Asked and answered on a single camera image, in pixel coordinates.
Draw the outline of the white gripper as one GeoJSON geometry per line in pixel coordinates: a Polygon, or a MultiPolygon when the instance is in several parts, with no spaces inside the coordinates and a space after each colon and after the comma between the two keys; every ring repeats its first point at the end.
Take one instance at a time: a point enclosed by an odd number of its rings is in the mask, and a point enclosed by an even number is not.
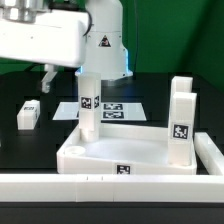
{"type": "Polygon", "coordinates": [[[87,13],[62,10],[39,13],[31,24],[0,19],[0,57],[45,64],[41,91],[48,93],[56,65],[84,63],[88,22],[87,13]]]}

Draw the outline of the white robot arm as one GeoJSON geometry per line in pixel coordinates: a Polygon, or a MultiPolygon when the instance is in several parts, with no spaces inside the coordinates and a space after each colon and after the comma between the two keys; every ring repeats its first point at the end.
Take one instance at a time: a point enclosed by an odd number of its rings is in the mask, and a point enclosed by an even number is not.
{"type": "Polygon", "coordinates": [[[0,58],[44,65],[44,93],[59,66],[110,85],[130,77],[122,31],[120,0],[0,0],[0,58]]]}

